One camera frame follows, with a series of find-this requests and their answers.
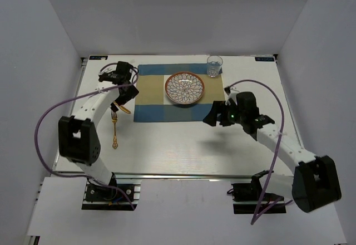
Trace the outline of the clear drinking glass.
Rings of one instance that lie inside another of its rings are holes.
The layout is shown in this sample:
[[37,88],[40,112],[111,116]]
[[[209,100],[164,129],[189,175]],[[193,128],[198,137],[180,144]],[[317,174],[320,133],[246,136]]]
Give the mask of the clear drinking glass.
[[216,77],[219,75],[223,65],[223,59],[220,56],[209,56],[207,58],[207,75]]

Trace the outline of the blue table label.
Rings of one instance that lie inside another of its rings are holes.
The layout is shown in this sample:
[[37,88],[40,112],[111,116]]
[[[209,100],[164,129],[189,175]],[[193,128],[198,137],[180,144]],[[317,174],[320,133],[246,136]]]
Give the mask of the blue table label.
[[257,62],[274,62],[274,57],[255,57],[255,61]]
[[89,60],[107,60],[108,56],[105,55],[91,55]]

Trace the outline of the gold knife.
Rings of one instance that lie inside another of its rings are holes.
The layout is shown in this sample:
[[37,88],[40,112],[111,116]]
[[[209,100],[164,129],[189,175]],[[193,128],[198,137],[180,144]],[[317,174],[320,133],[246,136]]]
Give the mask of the gold knife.
[[126,114],[131,114],[131,111],[127,108],[125,108],[124,106],[119,106],[118,107],[121,111],[125,112]]

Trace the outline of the left blue table label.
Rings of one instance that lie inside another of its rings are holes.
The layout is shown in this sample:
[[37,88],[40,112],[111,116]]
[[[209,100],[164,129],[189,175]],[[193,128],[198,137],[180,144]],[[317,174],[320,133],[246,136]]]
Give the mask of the left blue table label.
[[107,60],[108,56],[105,55],[91,55],[89,60]]

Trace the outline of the gold fork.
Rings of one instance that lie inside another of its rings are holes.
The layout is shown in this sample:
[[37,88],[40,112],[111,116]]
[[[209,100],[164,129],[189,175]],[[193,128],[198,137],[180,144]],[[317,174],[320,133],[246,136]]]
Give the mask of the gold fork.
[[111,110],[111,120],[113,123],[113,143],[112,143],[112,147],[113,149],[117,149],[118,148],[118,142],[117,142],[117,135],[116,135],[116,123],[117,123],[117,114],[116,112]]

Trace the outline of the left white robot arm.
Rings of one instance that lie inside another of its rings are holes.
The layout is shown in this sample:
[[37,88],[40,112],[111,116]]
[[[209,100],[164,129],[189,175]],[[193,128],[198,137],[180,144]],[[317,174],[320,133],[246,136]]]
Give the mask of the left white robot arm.
[[117,195],[113,173],[100,159],[101,144],[96,127],[106,110],[114,103],[125,104],[139,91],[131,81],[138,71],[128,62],[114,63],[116,68],[103,68],[98,74],[98,84],[85,96],[86,102],[70,117],[58,122],[60,156],[76,164],[89,179],[99,185],[98,193],[106,200]]

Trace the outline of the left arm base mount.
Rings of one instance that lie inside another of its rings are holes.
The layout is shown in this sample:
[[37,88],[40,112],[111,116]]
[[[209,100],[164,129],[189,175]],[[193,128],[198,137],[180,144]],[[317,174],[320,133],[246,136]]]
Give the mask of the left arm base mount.
[[125,192],[134,208],[121,192],[87,182],[82,201],[82,210],[133,211],[139,202],[141,182],[118,179],[117,186]]

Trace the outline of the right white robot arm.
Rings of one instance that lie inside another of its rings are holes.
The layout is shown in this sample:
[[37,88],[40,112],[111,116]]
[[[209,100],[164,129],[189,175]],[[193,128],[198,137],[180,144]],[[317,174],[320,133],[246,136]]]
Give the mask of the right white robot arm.
[[235,192],[236,200],[254,196],[263,200],[270,194],[287,197],[306,213],[341,199],[339,179],[334,160],[317,156],[283,135],[275,121],[262,115],[252,92],[233,93],[227,101],[214,101],[203,122],[210,126],[239,124],[255,141],[277,153],[292,176],[261,171],[251,178],[249,187]]

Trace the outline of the right blue table label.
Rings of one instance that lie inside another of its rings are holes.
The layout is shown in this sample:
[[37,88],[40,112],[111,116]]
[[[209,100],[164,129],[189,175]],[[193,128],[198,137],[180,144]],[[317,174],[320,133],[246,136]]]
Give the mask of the right blue table label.
[[255,57],[255,61],[257,62],[274,62],[274,57]]

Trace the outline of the patterned ceramic plate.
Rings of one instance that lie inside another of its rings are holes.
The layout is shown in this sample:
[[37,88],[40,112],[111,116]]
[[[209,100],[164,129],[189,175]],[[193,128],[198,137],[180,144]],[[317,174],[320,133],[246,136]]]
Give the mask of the patterned ceramic plate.
[[178,72],[168,77],[165,93],[173,103],[190,105],[199,101],[205,91],[203,80],[192,72]]

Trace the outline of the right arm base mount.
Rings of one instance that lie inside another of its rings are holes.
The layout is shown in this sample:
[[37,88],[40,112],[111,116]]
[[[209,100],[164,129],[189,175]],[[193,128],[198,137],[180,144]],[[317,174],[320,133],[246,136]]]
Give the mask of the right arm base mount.
[[[234,183],[231,186],[232,188],[227,191],[227,195],[231,195],[233,198],[234,214],[254,214],[260,196],[258,191],[253,189],[250,183]],[[272,193],[265,193],[259,212],[278,199],[280,200],[266,214],[285,214],[284,198]]]

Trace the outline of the blue and tan placemat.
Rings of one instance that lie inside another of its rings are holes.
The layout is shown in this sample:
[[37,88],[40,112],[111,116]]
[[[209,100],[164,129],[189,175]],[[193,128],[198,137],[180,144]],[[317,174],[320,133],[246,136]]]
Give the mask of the blue and tan placemat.
[[[222,71],[217,77],[207,75],[205,63],[145,64],[138,65],[139,94],[135,97],[134,119],[136,123],[167,123],[202,121],[209,113],[214,100],[224,100]],[[202,98],[190,105],[172,102],[165,92],[165,83],[178,72],[191,72],[204,82]]]

